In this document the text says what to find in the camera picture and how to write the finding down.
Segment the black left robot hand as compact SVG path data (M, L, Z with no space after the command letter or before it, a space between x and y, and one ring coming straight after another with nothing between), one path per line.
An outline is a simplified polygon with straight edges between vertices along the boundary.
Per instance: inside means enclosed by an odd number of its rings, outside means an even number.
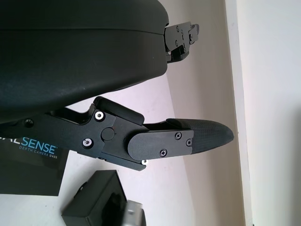
M157 0L3 0L0 135L141 171L146 161L230 143L214 121L144 116L103 97L182 61L199 25L169 25Z

